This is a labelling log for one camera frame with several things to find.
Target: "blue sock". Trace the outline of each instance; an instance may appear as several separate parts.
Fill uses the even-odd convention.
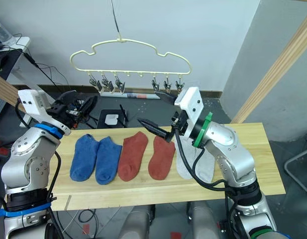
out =
[[[99,184],[110,183],[117,174],[122,146],[115,144],[108,136],[99,142],[96,161],[96,181]]]
[[[75,155],[70,168],[72,180],[82,182],[87,180],[95,168],[99,142],[92,135],[85,134],[75,145]]]

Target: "white hanger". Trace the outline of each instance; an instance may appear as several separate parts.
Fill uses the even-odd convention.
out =
[[[115,25],[116,25],[116,28],[117,28],[117,31],[118,31],[118,37],[119,37],[119,38],[117,38],[116,40],[109,40],[109,41],[98,42],[98,43],[92,45],[92,51],[93,51],[92,53],[89,53],[89,52],[87,52],[87,51],[85,51],[85,50],[80,50],[80,51],[77,51],[77,52],[73,53],[73,54],[70,56],[69,60],[70,60],[70,64],[71,64],[76,70],[78,70],[78,71],[85,71],[85,72],[87,72],[88,74],[90,74],[91,72],[100,72],[102,75],[104,74],[104,72],[111,72],[111,73],[113,73],[114,75],[116,75],[118,72],[119,72],[119,73],[126,73],[127,76],[130,76],[130,73],[137,73],[137,74],[139,74],[140,77],[142,77],[143,74],[152,74],[154,77],[156,76],[156,74],[164,74],[164,75],[166,75],[166,76],[169,76],[169,75],[178,75],[179,77],[181,77],[182,75],[188,75],[188,74],[191,73],[191,71],[192,71],[191,64],[189,63],[189,61],[188,61],[185,57],[183,57],[183,56],[181,56],[181,55],[178,55],[178,54],[176,54],[176,53],[173,53],[173,52],[166,52],[165,54],[161,54],[161,53],[159,53],[158,49],[157,49],[155,46],[153,46],[153,45],[151,45],[151,44],[149,44],[149,43],[142,42],[142,41],[137,41],[137,40],[132,40],[132,39],[125,39],[125,38],[122,38],[122,37],[121,37],[121,34],[120,34],[120,32],[119,32],[119,28],[118,28],[118,25],[117,25],[116,18],[115,18],[112,0],[111,0],[111,7],[112,7],[112,13],[113,13],[113,17],[114,17],[114,21],[115,21]],[[85,54],[87,54],[87,55],[89,55],[89,56],[92,56],[92,55],[95,55],[95,54],[97,53],[97,52],[96,52],[96,49],[95,49],[97,46],[100,46],[100,45],[103,45],[103,44],[107,44],[107,43],[116,43],[116,42],[119,42],[119,43],[124,43],[124,42],[138,43],[138,44],[142,44],[142,45],[145,45],[145,46],[148,46],[148,47],[153,48],[154,51],[155,51],[155,53],[156,53],[158,56],[166,57],[167,55],[172,55],[172,56],[178,57],[178,58],[184,60],[184,61],[187,63],[187,65],[188,65],[188,67],[189,67],[189,71],[187,71],[187,72],[161,72],[161,71],[129,71],[129,70],[128,70],[128,71],[125,71],[125,70],[100,70],[100,69],[99,69],[99,70],[95,70],[95,69],[81,69],[81,68],[78,68],[78,67],[74,64],[74,62],[73,62],[74,56],[76,56],[76,55],[78,55],[78,54],[85,53]]]

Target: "wooden board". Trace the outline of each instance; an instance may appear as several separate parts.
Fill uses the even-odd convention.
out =
[[[255,158],[256,171],[261,190],[266,195],[284,194],[285,189],[280,178],[269,142],[261,123],[230,124],[239,135],[241,143]],[[93,173],[85,182],[74,182],[69,177],[69,170],[74,156],[77,139],[86,133],[92,134],[96,140],[108,135],[112,140],[122,145],[123,139],[136,134],[138,131],[148,136],[149,142],[142,158],[138,175],[129,182],[122,181],[118,176],[108,185],[99,185]],[[87,208],[106,208],[159,204],[170,202],[185,202],[195,200],[219,199],[223,192],[213,192],[204,189],[193,179],[181,178],[176,170],[176,155],[172,162],[167,178],[157,181],[148,173],[148,163],[153,154],[154,135],[144,128],[117,128],[75,130],[70,136],[61,139],[57,149],[62,157],[62,166],[53,193],[58,200],[52,203],[53,210],[78,210]],[[56,157],[50,162],[49,182],[57,165]],[[213,180],[222,178],[218,166],[215,166]]]
[[[16,105],[18,93],[17,89],[12,86],[9,82],[4,80],[0,76],[0,98],[5,102],[9,103],[12,106]],[[25,109],[22,104],[19,104],[19,110],[25,112]]]
[[[243,123],[307,49],[307,17],[231,123]]]

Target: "white sock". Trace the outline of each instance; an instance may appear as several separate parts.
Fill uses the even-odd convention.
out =
[[[197,158],[199,153],[202,151],[199,148],[192,146],[192,139],[184,139],[180,136],[182,148],[184,155],[192,168],[194,160]],[[179,152],[179,147],[177,141],[175,142],[175,149],[177,150],[177,171],[179,175],[184,179],[191,179],[192,176],[185,167],[182,157]],[[196,175],[204,182],[210,183],[214,174],[215,159],[207,150],[205,150],[203,156],[199,159],[196,165]]]

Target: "wooden table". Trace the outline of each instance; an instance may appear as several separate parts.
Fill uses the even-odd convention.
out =
[[[279,175],[265,130],[261,123],[230,124],[239,135],[240,142],[251,152],[255,159],[256,172],[261,190],[266,195],[284,194],[285,189]],[[118,176],[108,185],[99,185],[95,173],[85,182],[74,182],[69,177],[69,170],[74,156],[75,143],[86,133],[92,134],[96,140],[108,135],[122,145],[123,139],[141,131],[148,136],[149,142],[144,152],[138,175],[129,182]],[[153,154],[155,135],[145,128],[116,128],[74,130],[70,136],[61,139],[57,149],[62,158],[53,193],[57,200],[52,203],[53,210],[78,210],[87,208],[106,208],[119,206],[147,205],[171,202],[224,198],[223,192],[207,190],[193,179],[185,180],[176,170],[176,154],[167,178],[157,181],[148,173],[148,163]],[[49,183],[57,165],[56,157],[50,162]],[[218,166],[215,166],[213,180],[222,178]]]

